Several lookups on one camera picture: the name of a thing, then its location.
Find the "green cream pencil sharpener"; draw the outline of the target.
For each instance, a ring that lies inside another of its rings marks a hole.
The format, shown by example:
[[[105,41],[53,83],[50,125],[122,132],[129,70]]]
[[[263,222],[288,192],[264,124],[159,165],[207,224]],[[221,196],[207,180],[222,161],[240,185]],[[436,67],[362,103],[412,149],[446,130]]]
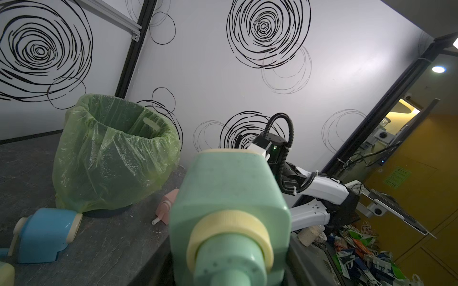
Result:
[[[170,212],[178,286],[279,286],[291,213],[263,155],[213,149],[196,155]]]

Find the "pink pencil sharpener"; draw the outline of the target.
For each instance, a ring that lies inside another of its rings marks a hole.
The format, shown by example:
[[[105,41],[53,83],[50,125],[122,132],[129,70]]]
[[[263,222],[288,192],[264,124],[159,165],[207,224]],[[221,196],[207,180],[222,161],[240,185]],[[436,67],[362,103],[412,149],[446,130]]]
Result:
[[[163,222],[165,225],[169,225],[170,211],[176,200],[178,192],[179,192],[179,189],[176,188],[162,197],[162,200],[159,203],[156,209],[156,212],[155,212],[156,217],[151,222],[152,225],[156,225],[160,222]]]

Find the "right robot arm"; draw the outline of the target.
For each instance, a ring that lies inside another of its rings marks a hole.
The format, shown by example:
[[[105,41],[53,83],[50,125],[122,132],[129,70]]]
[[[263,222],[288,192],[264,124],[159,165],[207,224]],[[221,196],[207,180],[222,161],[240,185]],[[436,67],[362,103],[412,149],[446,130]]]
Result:
[[[299,196],[290,209],[292,231],[321,225],[329,235],[359,220],[356,208],[360,196],[335,178],[319,171],[305,171],[288,163],[294,140],[293,121],[284,113],[268,119],[264,130],[248,146],[265,157],[280,191]]]

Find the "blue sharpener right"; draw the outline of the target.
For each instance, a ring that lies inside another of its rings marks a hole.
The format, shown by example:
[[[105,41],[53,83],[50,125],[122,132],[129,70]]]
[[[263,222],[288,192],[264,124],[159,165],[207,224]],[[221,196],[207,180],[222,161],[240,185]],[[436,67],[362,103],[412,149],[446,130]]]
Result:
[[[1,256],[17,257],[21,264],[50,263],[72,243],[83,214],[66,209],[38,209],[27,218],[20,218],[13,230],[13,239]]]

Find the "yellow green pencil sharpener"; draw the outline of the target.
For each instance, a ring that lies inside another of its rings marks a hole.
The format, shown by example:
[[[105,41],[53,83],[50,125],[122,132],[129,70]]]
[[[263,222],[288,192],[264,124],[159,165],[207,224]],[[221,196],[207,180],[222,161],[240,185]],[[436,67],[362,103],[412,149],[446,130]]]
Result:
[[[9,263],[0,262],[0,286],[14,286],[15,269]]]

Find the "bin with green bag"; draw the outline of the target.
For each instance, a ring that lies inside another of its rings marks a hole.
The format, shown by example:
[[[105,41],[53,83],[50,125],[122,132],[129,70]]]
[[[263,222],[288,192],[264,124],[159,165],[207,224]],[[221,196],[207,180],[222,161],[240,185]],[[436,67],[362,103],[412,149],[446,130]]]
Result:
[[[180,160],[171,121],[118,97],[88,94],[65,114],[52,170],[56,206],[119,210],[160,190]]]

